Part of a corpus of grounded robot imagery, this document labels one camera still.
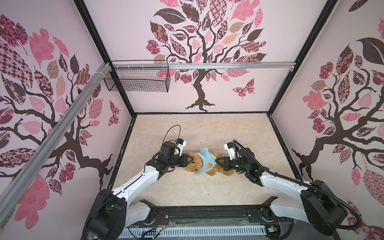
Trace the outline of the light blue fleece hoodie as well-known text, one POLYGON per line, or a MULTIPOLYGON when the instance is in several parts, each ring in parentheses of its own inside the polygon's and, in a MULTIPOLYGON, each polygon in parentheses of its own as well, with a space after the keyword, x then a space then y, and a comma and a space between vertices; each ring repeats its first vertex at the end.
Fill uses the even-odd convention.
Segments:
POLYGON ((212 153, 210 153, 208 148, 201 148, 201 151, 197 154, 203 160, 203 166, 202 169, 196 173, 196 176, 200 176, 209 172, 217 164, 217 158, 212 153))

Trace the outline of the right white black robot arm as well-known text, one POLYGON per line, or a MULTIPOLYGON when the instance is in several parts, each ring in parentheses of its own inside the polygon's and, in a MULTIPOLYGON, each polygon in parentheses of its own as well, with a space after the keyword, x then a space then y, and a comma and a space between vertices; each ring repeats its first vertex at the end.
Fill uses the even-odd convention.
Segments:
POLYGON ((218 158, 216 164, 224 171, 245 174, 252 183, 273 189, 293 198, 293 201, 270 197, 263 203, 261 213, 265 221, 290 218, 312 225, 323 235, 331 236, 347 217, 347 209, 327 193, 321 181, 311 184, 272 172, 262 166, 249 148, 227 148, 228 157, 218 158))

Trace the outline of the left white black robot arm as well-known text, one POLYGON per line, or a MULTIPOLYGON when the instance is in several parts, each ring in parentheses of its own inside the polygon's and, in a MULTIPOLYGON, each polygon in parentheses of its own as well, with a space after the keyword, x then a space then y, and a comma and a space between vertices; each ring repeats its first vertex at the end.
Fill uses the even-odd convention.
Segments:
POLYGON ((147 219, 152 204, 135 198, 164 174, 176 167, 185 168, 193 158, 183 153, 182 139, 164 142, 143 170, 125 184, 111 191, 101 190, 91 207, 82 231, 83 240, 116 240, 125 228, 147 219))

